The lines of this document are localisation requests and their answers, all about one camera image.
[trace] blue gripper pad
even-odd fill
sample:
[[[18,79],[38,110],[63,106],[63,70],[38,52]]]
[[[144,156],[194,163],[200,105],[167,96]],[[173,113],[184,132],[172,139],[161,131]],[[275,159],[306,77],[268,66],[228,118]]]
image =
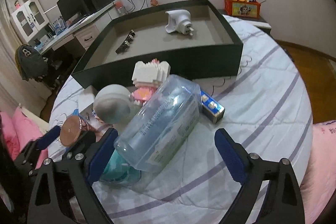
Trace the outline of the blue gripper pad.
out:
[[[110,131],[110,134],[105,140],[103,140],[105,134],[108,131]],[[86,179],[89,185],[92,185],[92,183],[100,179],[107,163],[109,162],[114,152],[113,143],[118,137],[118,131],[116,131],[114,128],[109,128],[108,131],[100,140],[103,141],[100,149],[96,152],[95,156],[88,164],[88,174]]]
[[[59,126],[53,127],[50,131],[48,131],[44,136],[37,140],[37,148],[38,150],[46,149],[56,138],[58,138],[61,132],[61,128]]]
[[[215,146],[224,160],[234,181],[243,185],[248,177],[249,166],[247,152],[239,143],[235,143],[224,128],[215,133]]]

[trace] desk drawer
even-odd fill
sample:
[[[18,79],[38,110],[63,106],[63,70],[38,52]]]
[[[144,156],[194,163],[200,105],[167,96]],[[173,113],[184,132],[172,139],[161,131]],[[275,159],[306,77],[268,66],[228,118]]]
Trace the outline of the desk drawer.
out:
[[[84,48],[89,47],[98,35],[99,31],[95,25],[88,26],[75,33],[75,37]]]

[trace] drawer handle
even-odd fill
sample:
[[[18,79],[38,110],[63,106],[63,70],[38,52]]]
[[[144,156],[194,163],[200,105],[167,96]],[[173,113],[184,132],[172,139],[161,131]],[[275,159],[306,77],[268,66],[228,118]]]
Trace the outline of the drawer handle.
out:
[[[91,38],[92,38],[92,36],[90,36],[90,38],[88,38],[88,39],[84,39],[84,41],[89,41]]]

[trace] curtain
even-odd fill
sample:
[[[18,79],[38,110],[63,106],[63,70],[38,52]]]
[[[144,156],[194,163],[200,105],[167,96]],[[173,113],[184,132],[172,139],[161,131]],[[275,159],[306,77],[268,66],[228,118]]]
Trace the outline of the curtain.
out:
[[[40,116],[51,91],[43,83],[21,79],[15,63],[15,51],[21,44],[10,23],[6,1],[0,0],[0,111],[12,115],[21,103]]]

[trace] round table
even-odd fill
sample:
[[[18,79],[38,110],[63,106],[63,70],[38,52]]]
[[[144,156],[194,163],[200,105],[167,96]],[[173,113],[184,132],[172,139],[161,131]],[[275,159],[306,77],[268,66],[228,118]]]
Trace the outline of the round table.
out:
[[[288,158],[301,183],[312,144],[312,113],[302,78],[271,37],[243,20],[225,18],[244,43],[239,74],[195,80],[225,107],[223,119],[214,125],[202,115],[158,175],[142,172],[141,180],[127,187],[95,182],[93,189],[114,223],[217,224],[240,189],[214,145],[218,128],[264,160]],[[56,98],[50,127],[78,108],[82,90],[69,77]],[[53,159],[63,152],[59,141],[49,147]],[[256,220],[266,186],[264,182],[247,223]]]

